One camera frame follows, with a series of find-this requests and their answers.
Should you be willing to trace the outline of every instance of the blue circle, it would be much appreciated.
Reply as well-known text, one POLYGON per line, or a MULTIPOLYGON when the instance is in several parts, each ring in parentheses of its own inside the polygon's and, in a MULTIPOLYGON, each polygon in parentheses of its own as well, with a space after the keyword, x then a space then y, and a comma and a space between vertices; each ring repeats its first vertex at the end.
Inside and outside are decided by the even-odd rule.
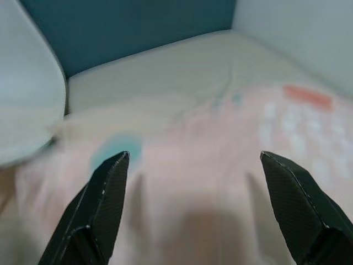
POLYGON ((217 112, 223 104, 224 104, 224 94, 222 93, 217 95, 215 100, 211 104, 211 111, 217 112))
POLYGON ((233 101, 233 103, 234 103, 235 106, 240 106, 240 105, 242 105, 242 103, 243 103, 243 95, 236 93, 236 94, 233 96, 232 101, 233 101))
POLYGON ((90 159, 92 171, 96 170, 105 160, 122 151, 130 153, 130 164, 141 157, 142 140, 133 134, 117 134, 108 139, 90 159))

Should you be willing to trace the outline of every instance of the mattress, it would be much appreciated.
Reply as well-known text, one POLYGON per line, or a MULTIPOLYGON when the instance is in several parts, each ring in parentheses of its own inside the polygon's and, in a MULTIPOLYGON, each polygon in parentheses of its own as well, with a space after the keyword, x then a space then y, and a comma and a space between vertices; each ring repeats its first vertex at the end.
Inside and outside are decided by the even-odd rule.
POLYGON ((233 30, 165 45, 71 77, 71 113, 135 96, 182 94, 202 102, 229 89, 272 81, 314 82, 276 52, 233 30))
POLYGON ((111 264, 293 264, 262 149, 312 171, 353 216, 351 103, 246 36, 160 47, 76 75, 69 88, 56 144, 16 175, 39 253, 97 165, 121 150, 131 164, 111 264))

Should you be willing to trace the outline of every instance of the pink fabric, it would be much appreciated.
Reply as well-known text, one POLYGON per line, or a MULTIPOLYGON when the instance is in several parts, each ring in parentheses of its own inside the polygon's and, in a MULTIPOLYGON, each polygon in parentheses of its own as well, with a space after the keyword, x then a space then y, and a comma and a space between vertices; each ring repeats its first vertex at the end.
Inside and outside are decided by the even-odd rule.
MULTIPOLYGON (((254 89, 206 103, 155 139, 129 170, 110 264, 292 264, 259 160, 263 149, 294 159, 353 217, 352 107, 330 112, 254 89)), ((66 205, 90 176, 103 139, 56 146, 17 175, 20 210, 44 250, 66 205)))

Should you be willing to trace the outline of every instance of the teal wall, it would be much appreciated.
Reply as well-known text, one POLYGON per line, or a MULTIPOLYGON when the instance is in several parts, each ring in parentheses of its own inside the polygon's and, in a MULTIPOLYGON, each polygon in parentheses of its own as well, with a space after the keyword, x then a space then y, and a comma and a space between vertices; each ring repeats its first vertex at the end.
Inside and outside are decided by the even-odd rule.
POLYGON ((235 0, 21 0, 66 77, 232 26, 235 0))

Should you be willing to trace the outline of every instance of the white wall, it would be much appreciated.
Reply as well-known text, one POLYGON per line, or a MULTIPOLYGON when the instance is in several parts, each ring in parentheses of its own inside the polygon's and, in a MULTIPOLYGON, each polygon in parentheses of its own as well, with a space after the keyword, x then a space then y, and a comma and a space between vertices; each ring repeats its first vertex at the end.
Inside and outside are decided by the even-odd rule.
POLYGON ((233 28, 353 93, 353 0, 238 0, 233 28))

